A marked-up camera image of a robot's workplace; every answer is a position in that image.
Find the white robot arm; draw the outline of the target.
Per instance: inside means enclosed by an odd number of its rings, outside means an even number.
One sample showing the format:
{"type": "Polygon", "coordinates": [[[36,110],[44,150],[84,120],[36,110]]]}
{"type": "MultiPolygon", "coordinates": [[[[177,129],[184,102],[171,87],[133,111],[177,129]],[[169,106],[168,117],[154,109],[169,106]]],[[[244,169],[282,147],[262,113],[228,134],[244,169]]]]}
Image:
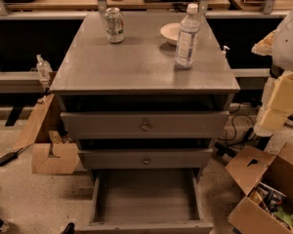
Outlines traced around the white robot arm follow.
{"type": "Polygon", "coordinates": [[[254,45],[252,52],[271,56],[272,64],[282,71],[277,78],[267,80],[254,127],[257,136],[270,137],[293,114],[293,9],[274,31],[254,45]]]}

